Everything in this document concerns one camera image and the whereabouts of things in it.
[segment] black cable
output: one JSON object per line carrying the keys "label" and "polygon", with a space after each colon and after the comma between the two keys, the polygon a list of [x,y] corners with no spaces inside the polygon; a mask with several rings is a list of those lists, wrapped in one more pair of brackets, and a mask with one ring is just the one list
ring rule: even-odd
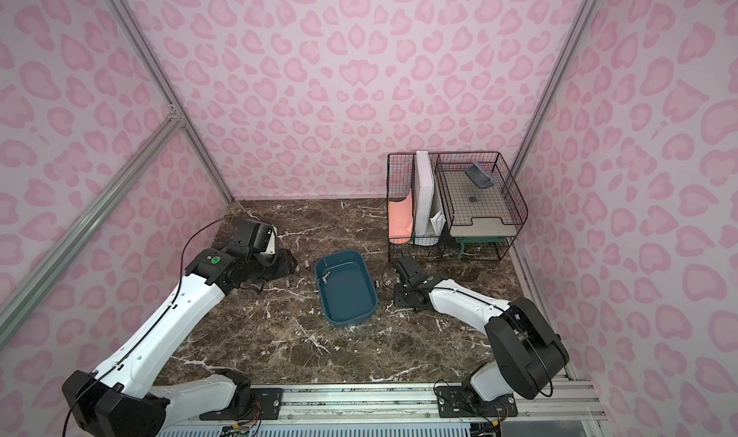
{"label": "black cable", "polygon": [[[501,311],[508,318],[508,320],[512,321],[512,323],[515,324],[515,327],[517,328],[517,331],[519,331],[520,333],[522,333],[522,328],[520,327],[520,325],[518,325],[517,321],[515,320],[515,317],[512,317],[512,315],[510,315],[507,312],[503,311],[502,309],[500,309],[499,307],[495,306],[494,304],[491,304],[491,306],[494,307],[495,309],[497,309],[498,311]],[[540,389],[539,390],[539,393],[541,395],[543,395],[544,397],[551,397],[552,395],[554,395],[553,394],[554,393],[554,382],[551,381],[551,375],[549,373],[549,369],[548,369],[548,367],[546,367],[545,362],[543,362],[543,359],[538,354],[538,350],[536,350],[536,348],[533,346],[533,343],[530,342],[530,340],[528,339],[527,336],[525,337],[525,341],[528,343],[528,345],[530,346],[530,348],[533,350],[533,353],[536,354],[536,357],[538,357],[538,361],[543,366],[543,371],[546,372],[546,378],[549,380],[549,386],[550,386],[549,394],[546,395],[546,394],[543,393],[543,387],[538,387],[538,382],[536,382],[536,379],[533,377],[532,374],[529,374],[530,375],[530,378],[533,380],[533,383],[536,385],[536,388]]]}
{"label": "black cable", "polygon": [[258,415],[259,416],[259,421],[256,424],[256,430],[254,431],[253,434],[251,433],[251,430],[249,429],[249,437],[255,437],[256,434],[258,434],[259,433],[259,430],[261,429],[261,420],[263,419],[263,416],[261,414],[261,412],[262,412],[261,403],[256,402],[256,405],[259,406],[259,415]]}
{"label": "black cable", "polygon": [[113,366],[113,368],[107,370],[103,376],[97,378],[95,381],[92,382],[91,385],[87,386],[85,390],[83,390],[79,395],[77,395],[77,398],[74,400],[74,402],[71,403],[69,406],[69,411],[66,414],[66,418],[64,419],[64,427],[61,430],[61,437],[66,437],[66,427],[69,425],[69,418],[71,417],[71,411],[75,408],[75,405],[77,405],[77,402],[82,398],[82,395],[84,395],[88,390],[92,388],[92,386],[96,385],[98,382],[102,381],[104,377],[108,376],[109,373],[111,373],[116,366]]}
{"label": "black cable", "polygon": [[191,237],[189,238],[189,240],[187,240],[187,243],[185,243],[185,244],[184,244],[184,247],[182,248],[182,253],[181,253],[181,255],[180,255],[180,282],[179,282],[179,283],[177,284],[177,291],[176,291],[176,292],[174,293],[174,297],[172,298],[172,304],[174,304],[174,301],[177,301],[177,296],[178,296],[178,295],[180,294],[180,289],[181,289],[181,287],[182,287],[182,277],[183,277],[182,273],[183,273],[183,272],[184,272],[184,270],[185,270],[185,268],[184,268],[184,267],[185,267],[185,266],[184,266],[184,265],[185,265],[185,264],[184,264],[184,263],[185,263],[185,261],[184,261],[184,260],[185,260],[185,251],[187,250],[187,246],[188,246],[188,245],[189,245],[189,243],[190,243],[190,242],[192,241],[192,239],[194,239],[195,237],[197,237],[197,234],[199,234],[199,233],[200,233],[200,232],[202,232],[203,230],[205,230],[205,229],[209,228],[210,226],[212,226],[212,225],[213,225],[213,224],[215,224],[216,222],[220,222],[220,221],[223,221],[224,219],[226,219],[226,216],[223,216],[223,217],[222,217],[222,218],[220,218],[220,219],[216,219],[215,221],[213,221],[213,222],[209,223],[208,225],[206,225],[206,226],[205,226],[205,227],[203,227],[202,229],[199,229],[199,230],[198,230],[197,232],[195,232],[194,234],[192,234],[192,236],[191,236]]}
{"label": "black cable", "polygon": [[[453,291],[453,292],[459,292],[460,294],[463,294],[463,295],[464,295],[464,296],[466,296],[466,297],[470,297],[471,299],[474,299],[474,300],[476,300],[476,301],[479,301],[480,303],[484,303],[484,304],[486,304],[486,305],[488,305],[488,306],[492,306],[492,307],[494,307],[495,309],[497,309],[498,311],[500,311],[500,312],[502,313],[502,315],[505,315],[505,316],[506,316],[506,317],[507,317],[507,318],[508,318],[508,319],[509,319],[510,321],[512,321],[512,323],[514,323],[514,324],[515,324],[515,327],[517,328],[517,331],[519,331],[519,332],[520,332],[521,334],[523,333],[523,329],[522,329],[522,328],[520,327],[520,325],[518,325],[518,323],[517,323],[517,321],[516,321],[516,320],[514,319],[514,317],[512,317],[512,316],[511,316],[510,314],[508,314],[507,312],[503,311],[503,310],[502,310],[502,309],[501,309],[500,307],[498,307],[498,306],[495,306],[495,305],[494,305],[494,304],[492,304],[492,303],[489,303],[489,302],[487,302],[487,301],[485,301],[485,300],[483,300],[483,299],[480,299],[480,298],[478,298],[478,297],[475,297],[475,296],[473,296],[473,295],[471,295],[471,294],[465,293],[465,292],[463,292],[463,291],[459,290],[458,288],[447,288],[447,287],[444,287],[444,286],[436,286],[436,287],[434,287],[433,289],[447,289],[448,291]],[[525,339],[525,341],[526,341],[526,342],[528,343],[528,345],[530,346],[530,348],[531,348],[531,349],[533,350],[533,353],[534,353],[534,354],[536,354],[536,357],[538,357],[538,361],[539,361],[539,362],[541,363],[541,365],[543,366],[543,371],[545,371],[545,372],[546,372],[546,378],[547,378],[547,379],[549,380],[549,386],[550,386],[550,391],[549,391],[549,394],[547,395],[547,394],[544,394],[544,393],[543,393],[543,387],[538,387],[538,382],[537,382],[537,381],[536,381],[536,379],[535,379],[535,378],[533,377],[533,375],[531,375],[531,374],[529,373],[530,379],[532,379],[532,380],[533,380],[533,384],[535,384],[535,385],[536,385],[536,388],[540,389],[540,390],[539,390],[539,393],[540,393],[541,395],[543,395],[544,397],[551,397],[552,395],[554,395],[554,394],[553,394],[553,393],[554,393],[554,382],[553,382],[553,381],[551,381],[551,375],[549,374],[549,369],[548,369],[548,368],[546,367],[546,364],[545,364],[545,362],[543,362],[543,359],[542,359],[542,358],[541,358],[541,356],[540,356],[540,355],[538,354],[538,350],[537,350],[537,349],[535,348],[535,346],[533,346],[533,343],[532,343],[532,342],[530,342],[530,340],[528,339],[528,337],[527,337],[527,336],[525,336],[525,337],[524,337],[523,339]]]}
{"label": "black cable", "polygon": [[74,400],[74,402],[69,407],[69,412],[67,412],[66,418],[64,419],[64,427],[63,427],[63,429],[61,431],[61,437],[65,437],[66,436],[66,427],[69,424],[69,418],[71,417],[71,411],[75,407],[75,405],[77,405],[77,402],[79,402],[79,400],[82,397],[82,395],[84,395],[88,390],[90,390],[90,387],[96,385],[98,382],[102,381],[104,377],[108,376],[108,374],[110,374],[115,368],[117,368],[117,366],[120,365],[120,363],[123,360],[127,359],[128,356],[131,355],[131,352],[133,352],[136,349],[136,347],[138,347],[139,344],[141,344],[141,342],[148,336],[148,334],[151,333],[151,331],[154,329],[154,327],[156,326],[156,324],[159,323],[162,318],[164,318],[164,315],[169,311],[169,309],[171,308],[172,304],[174,304],[174,301],[176,301],[177,295],[180,294],[180,289],[181,289],[181,285],[182,285],[182,271],[184,270],[184,265],[185,265],[184,264],[185,263],[185,261],[184,261],[185,260],[185,250],[187,249],[187,246],[189,245],[189,243],[192,241],[192,239],[194,239],[197,236],[197,234],[199,234],[203,230],[207,229],[208,227],[212,226],[216,222],[223,221],[224,219],[226,219],[226,217],[227,216],[223,216],[222,218],[217,219],[217,220],[209,223],[208,225],[206,225],[202,229],[199,229],[197,232],[195,232],[189,238],[189,240],[187,240],[187,243],[184,244],[184,247],[182,248],[182,252],[181,252],[181,255],[180,255],[180,282],[177,285],[177,291],[174,293],[174,297],[172,298],[172,302],[171,302],[170,306],[167,307],[166,309],[164,309],[164,312],[161,313],[161,315],[159,316],[159,318],[156,319],[156,321],[144,333],[144,335],[141,338],[139,338],[139,340],[136,342],[136,344],[134,344],[134,346],[132,348],[130,348],[128,350],[128,352],[126,352],[125,355],[120,360],[118,360],[117,362],[115,362],[115,365],[113,365],[113,367],[111,369],[107,370],[106,373],[103,376],[97,378],[91,385],[89,385],[85,390],[83,390],[79,395],[77,395],[77,398]]}
{"label": "black cable", "polygon": [[[250,414],[254,410],[254,405],[253,404],[256,404],[256,407],[258,408],[258,411],[256,412],[256,415],[254,415],[254,418],[252,418],[251,421],[248,421],[248,422],[247,421],[238,421],[239,419],[243,419],[244,416]],[[242,414],[236,420],[236,424],[238,426],[237,427],[234,427],[233,429],[229,429],[229,430],[226,430],[226,429],[221,430],[221,433],[220,433],[220,435],[218,437],[231,437],[232,435],[241,435],[241,434],[248,434],[249,436],[253,436],[253,434],[251,434],[251,430],[254,428],[254,426],[257,426],[258,424],[261,423],[261,412],[262,411],[263,411],[263,409],[261,407],[261,403],[259,401],[257,401],[257,400],[254,400],[254,402],[252,403],[251,407],[248,410],[246,410],[244,412],[244,414]],[[251,426],[249,427],[249,429],[246,432],[244,432],[241,429],[241,427],[242,426],[246,426],[248,424],[251,424]]]}
{"label": "black cable", "polygon": [[[442,396],[442,395],[440,395],[440,394],[438,393],[438,391],[436,390],[436,387],[437,387],[437,385],[438,385],[438,383],[439,383],[439,382],[444,382],[444,383],[446,383],[446,386],[447,386],[447,387],[450,387],[450,385],[448,384],[448,381],[447,381],[446,379],[437,379],[437,380],[436,380],[436,381],[435,381],[435,382],[433,383],[433,395],[435,395],[435,397],[436,397],[437,399],[442,399],[442,398],[443,398],[443,396]],[[477,434],[475,434],[475,437],[476,437],[476,435],[480,435],[480,434],[484,433],[484,431],[486,431],[486,430],[487,430],[487,429],[489,429],[490,427],[494,427],[494,424],[493,424],[493,423],[492,423],[491,421],[489,421],[489,419],[488,419],[488,418],[487,418],[486,416],[484,416],[484,415],[482,415],[482,414],[480,414],[480,413],[478,413],[478,412],[476,412],[476,411],[472,410],[472,408],[474,407],[474,405],[473,405],[473,404],[471,404],[471,403],[469,403],[469,402],[466,402],[466,403],[465,403],[465,405],[468,405],[469,407],[462,407],[462,406],[461,406],[461,404],[460,404],[459,402],[456,402],[456,406],[457,406],[457,407],[459,407],[459,408],[460,408],[461,410],[464,410],[464,411],[466,411],[467,413],[473,414],[473,415],[475,415],[475,416],[478,416],[478,417],[480,417],[480,418],[484,418],[484,419],[485,419],[485,421],[487,421],[487,423],[489,423],[488,425],[485,425],[484,427],[482,427],[482,429],[480,429],[480,431],[479,431],[479,432],[478,432]],[[494,404],[493,404],[493,406],[494,406],[494,409],[495,409],[495,410],[497,411],[497,423],[501,423],[501,422],[502,422],[502,417],[500,416],[500,411],[499,411],[499,410],[497,409],[497,406],[495,406]]]}

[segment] black wire basket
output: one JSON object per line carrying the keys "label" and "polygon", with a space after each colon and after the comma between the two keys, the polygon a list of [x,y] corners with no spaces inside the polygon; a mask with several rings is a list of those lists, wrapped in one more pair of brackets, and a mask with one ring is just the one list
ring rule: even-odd
{"label": "black wire basket", "polygon": [[[420,262],[502,259],[528,219],[528,207],[500,152],[431,152],[429,158],[446,224],[440,237],[412,234],[388,239],[387,257],[396,261],[414,256]],[[387,156],[387,202],[399,202],[412,193],[413,211],[415,160],[415,153]],[[466,176],[465,170],[472,162],[493,175],[492,187],[479,189]],[[491,235],[478,237],[478,230],[484,227],[492,231]]]}

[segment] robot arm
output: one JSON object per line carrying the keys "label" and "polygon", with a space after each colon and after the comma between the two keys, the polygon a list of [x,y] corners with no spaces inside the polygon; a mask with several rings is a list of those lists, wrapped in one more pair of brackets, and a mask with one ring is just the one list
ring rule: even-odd
{"label": "robot arm", "polygon": [[[423,271],[412,257],[392,266],[400,276],[396,306],[432,309],[487,334],[495,362],[475,371],[467,382],[483,401],[512,391],[532,399],[568,363],[560,338],[529,299],[493,299]],[[527,336],[521,340],[519,334]]]}
{"label": "robot arm", "polygon": [[238,218],[232,240],[203,250],[180,284],[143,325],[92,373],[74,372],[62,391],[80,427],[97,437],[156,435],[170,424],[215,410],[235,418],[251,405],[249,380],[235,371],[176,386],[152,387],[195,325],[242,282],[294,272],[272,225]]}

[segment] blue basin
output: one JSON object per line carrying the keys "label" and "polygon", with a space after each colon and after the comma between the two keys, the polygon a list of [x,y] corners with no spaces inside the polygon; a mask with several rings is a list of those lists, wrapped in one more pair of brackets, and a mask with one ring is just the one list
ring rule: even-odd
{"label": "blue basin", "polygon": [[323,312],[336,326],[354,325],[371,318],[377,298],[364,258],[352,249],[339,251],[315,264]]}

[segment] marble tabletop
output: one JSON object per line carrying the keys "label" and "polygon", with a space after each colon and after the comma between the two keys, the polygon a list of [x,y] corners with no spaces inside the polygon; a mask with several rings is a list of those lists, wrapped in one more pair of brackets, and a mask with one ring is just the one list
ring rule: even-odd
{"label": "marble tabletop", "polygon": [[[204,378],[218,368],[241,371],[254,384],[452,381],[492,358],[486,335],[459,320],[393,306],[383,199],[241,201],[227,214],[273,224],[299,272],[269,282],[262,294],[228,294],[167,361],[156,385]],[[230,233],[224,221],[216,241]],[[363,255],[379,283],[379,307],[369,321],[337,328],[322,312],[312,266],[342,249]],[[509,257],[428,267],[492,297],[522,295]]]}

